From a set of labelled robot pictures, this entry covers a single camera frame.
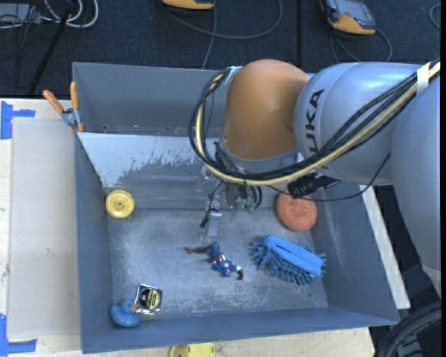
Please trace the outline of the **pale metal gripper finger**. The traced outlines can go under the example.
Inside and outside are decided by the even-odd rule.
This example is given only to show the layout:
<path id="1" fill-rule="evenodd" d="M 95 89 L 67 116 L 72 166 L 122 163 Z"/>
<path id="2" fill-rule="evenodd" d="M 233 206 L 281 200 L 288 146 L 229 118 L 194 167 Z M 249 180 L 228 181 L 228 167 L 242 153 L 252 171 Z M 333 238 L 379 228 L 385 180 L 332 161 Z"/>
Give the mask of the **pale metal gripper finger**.
<path id="1" fill-rule="evenodd" d="M 205 216 L 204 238 L 215 239 L 218 236 L 219 225 L 222 220 L 222 213 L 216 209 L 210 209 Z"/>
<path id="2" fill-rule="evenodd" d="M 205 229 L 207 227 L 208 222 L 210 221 L 212 210 L 213 210 L 213 200 L 210 199 L 207 203 L 207 209 L 205 211 L 204 217 L 200 223 L 201 229 Z"/>

